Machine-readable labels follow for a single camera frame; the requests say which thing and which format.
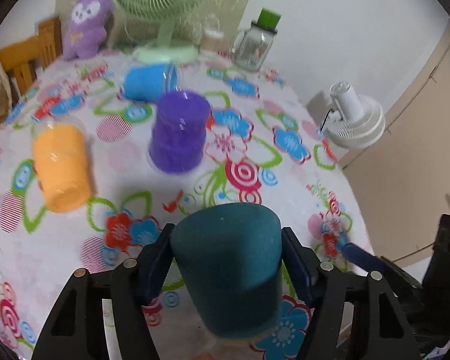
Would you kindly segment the dark teal cup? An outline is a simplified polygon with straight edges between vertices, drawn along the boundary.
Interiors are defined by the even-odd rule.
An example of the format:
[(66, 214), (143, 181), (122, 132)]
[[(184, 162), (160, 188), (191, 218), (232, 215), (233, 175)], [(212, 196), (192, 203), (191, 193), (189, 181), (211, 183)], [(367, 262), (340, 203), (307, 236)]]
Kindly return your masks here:
[(281, 223), (274, 211), (243, 202), (208, 207), (181, 220), (170, 244), (213, 335), (244, 341), (274, 328), (282, 293)]

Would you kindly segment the orange cup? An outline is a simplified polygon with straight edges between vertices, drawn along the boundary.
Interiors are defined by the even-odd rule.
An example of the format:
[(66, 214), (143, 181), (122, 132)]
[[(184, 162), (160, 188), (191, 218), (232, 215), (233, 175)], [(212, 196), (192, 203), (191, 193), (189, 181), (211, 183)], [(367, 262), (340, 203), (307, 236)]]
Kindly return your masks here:
[(74, 211), (92, 196), (86, 137), (75, 124), (40, 124), (32, 154), (45, 204), (51, 212)]

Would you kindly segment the purple cup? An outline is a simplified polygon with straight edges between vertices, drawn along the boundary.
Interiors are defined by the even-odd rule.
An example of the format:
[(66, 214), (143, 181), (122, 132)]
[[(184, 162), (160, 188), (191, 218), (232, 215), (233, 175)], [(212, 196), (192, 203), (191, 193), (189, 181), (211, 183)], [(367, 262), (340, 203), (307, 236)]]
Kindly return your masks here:
[(149, 156), (159, 170), (190, 172), (203, 158), (209, 102), (192, 91), (175, 91), (157, 102), (157, 115), (149, 145)]

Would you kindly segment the blue cup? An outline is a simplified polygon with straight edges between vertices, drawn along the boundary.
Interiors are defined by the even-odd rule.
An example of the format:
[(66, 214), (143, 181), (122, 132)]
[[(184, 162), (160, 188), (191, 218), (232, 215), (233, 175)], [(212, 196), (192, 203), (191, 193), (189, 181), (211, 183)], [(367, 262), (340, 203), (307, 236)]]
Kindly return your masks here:
[(173, 63), (152, 64), (130, 69), (122, 83), (122, 96), (134, 102), (157, 102), (178, 87), (178, 69)]

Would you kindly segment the beige door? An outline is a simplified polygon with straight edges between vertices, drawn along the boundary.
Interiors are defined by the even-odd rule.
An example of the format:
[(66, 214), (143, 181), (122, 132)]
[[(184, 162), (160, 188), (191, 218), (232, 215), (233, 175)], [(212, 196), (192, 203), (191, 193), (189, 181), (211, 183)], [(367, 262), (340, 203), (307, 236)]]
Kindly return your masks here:
[(429, 258), (450, 214), (450, 23), (381, 139), (341, 162), (375, 253), (400, 267)]

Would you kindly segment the white floor fan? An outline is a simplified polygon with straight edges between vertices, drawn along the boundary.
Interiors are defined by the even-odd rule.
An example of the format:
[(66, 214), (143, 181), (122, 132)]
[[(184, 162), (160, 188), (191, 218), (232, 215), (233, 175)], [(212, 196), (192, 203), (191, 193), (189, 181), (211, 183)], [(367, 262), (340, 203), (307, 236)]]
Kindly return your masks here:
[(331, 109), (320, 132), (336, 146), (346, 150), (363, 150), (379, 141), (385, 131), (382, 105), (372, 97), (357, 94), (348, 81), (330, 88)]

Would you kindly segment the floral tablecloth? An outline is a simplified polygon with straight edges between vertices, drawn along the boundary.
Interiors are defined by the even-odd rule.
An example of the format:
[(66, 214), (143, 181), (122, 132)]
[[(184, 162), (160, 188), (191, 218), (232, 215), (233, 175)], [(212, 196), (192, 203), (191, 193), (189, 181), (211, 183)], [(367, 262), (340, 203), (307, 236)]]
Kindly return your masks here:
[[(0, 131), (0, 340), (29, 359), (71, 273), (114, 268), (156, 240), (165, 224), (202, 208), (269, 207), (303, 245), (342, 271), (346, 242), (370, 248), (359, 204), (331, 145), (274, 70), (241, 72), (224, 55), (178, 69), (184, 89), (211, 106), (201, 164), (181, 175), (149, 158), (152, 105), (122, 96), (128, 55), (103, 51), (57, 60)], [(43, 122), (70, 117), (91, 157), (94, 193), (67, 214), (51, 212), (36, 177), (32, 141)]]

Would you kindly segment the glass mason jar mug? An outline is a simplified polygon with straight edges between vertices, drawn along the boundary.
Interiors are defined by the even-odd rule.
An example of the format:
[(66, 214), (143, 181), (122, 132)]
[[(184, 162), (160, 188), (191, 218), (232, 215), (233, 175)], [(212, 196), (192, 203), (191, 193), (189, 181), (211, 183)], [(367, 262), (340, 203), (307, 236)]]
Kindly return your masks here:
[(258, 72), (272, 48), (281, 15), (263, 8), (250, 27), (238, 32), (232, 41), (232, 62), (249, 72)]

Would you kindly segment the cotton swab jar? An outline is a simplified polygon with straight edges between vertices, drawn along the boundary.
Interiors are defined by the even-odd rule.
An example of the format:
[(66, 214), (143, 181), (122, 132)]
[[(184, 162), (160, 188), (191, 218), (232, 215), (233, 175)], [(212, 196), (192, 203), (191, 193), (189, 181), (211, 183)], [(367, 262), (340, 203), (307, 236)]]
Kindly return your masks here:
[(221, 50), (224, 32), (220, 28), (220, 20), (215, 13), (207, 15), (201, 28), (200, 52), (202, 54), (216, 53)]

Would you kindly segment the wooden chair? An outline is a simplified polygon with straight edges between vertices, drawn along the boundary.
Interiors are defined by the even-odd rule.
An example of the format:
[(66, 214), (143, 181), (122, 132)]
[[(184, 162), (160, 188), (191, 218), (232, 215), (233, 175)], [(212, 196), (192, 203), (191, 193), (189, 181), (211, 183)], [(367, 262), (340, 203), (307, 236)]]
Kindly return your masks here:
[(62, 23), (58, 16), (38, 23), (37, 34), (0, 49), (0, 62), (23, 95), (36, 80), (35, 64), (46, 69), (62, 55)]

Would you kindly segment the purple plush bunny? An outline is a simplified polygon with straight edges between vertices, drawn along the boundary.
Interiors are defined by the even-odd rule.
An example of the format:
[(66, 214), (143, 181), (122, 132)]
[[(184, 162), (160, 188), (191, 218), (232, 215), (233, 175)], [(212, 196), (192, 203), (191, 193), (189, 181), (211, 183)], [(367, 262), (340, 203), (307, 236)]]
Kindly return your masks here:
[(62, 38), (63, 58), (90, 59), (107, 38), (105, 25), (113, 11), (112, 0), (78, 0)]

